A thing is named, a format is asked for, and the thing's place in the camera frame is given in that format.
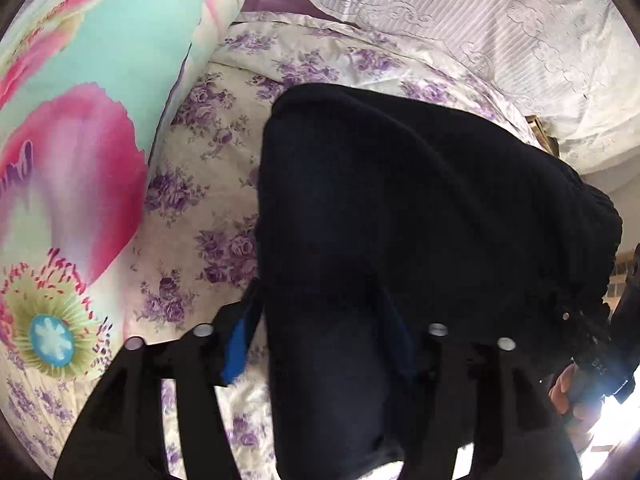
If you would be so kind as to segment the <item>person's right hand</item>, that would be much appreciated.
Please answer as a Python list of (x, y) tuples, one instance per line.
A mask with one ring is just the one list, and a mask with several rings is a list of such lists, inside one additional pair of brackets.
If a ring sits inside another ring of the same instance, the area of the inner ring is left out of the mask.
[(588, 431), (600, 419), (603, 401), (596, 396), (577, 400), (575, 384), (578, 372), (576, 364), (565, 367), (552, 384), (549, 398), (556, 411), (568, 419), (570, 428)]

